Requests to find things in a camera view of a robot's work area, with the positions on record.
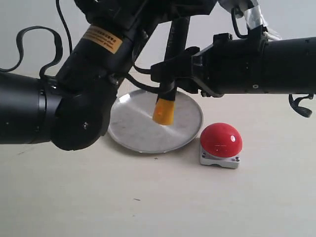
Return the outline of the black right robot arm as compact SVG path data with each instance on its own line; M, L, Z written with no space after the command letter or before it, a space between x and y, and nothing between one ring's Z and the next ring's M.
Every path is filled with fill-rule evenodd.
M247 39L214 43L210 87L219 94L314 94L316 39Z

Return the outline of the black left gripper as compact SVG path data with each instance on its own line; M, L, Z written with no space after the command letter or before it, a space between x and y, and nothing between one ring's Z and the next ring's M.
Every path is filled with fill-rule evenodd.
M151 81L173 83L186 92L199 90L206 97L249 93L249 38L233 39L229 33L214 35L204 49L192 46L177 56L154 64Z

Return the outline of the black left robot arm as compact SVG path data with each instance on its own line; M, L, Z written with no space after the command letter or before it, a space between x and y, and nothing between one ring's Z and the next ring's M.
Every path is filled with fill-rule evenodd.
M138 82L129 71L158 24L183 23L187 17L208 15L215 1L78 0L76 6L90 25L55 76L45 72L62 58L62 42L57 32L53 33L55 57L41 68L39 78L1 69L2 144L52 142L65 151L89 147L106 134L118 88L125 79L158 96L153 119L163 125L173 120L171 95L177 87L191 93L207 89L195 82L195 47L142 70L159 87Z

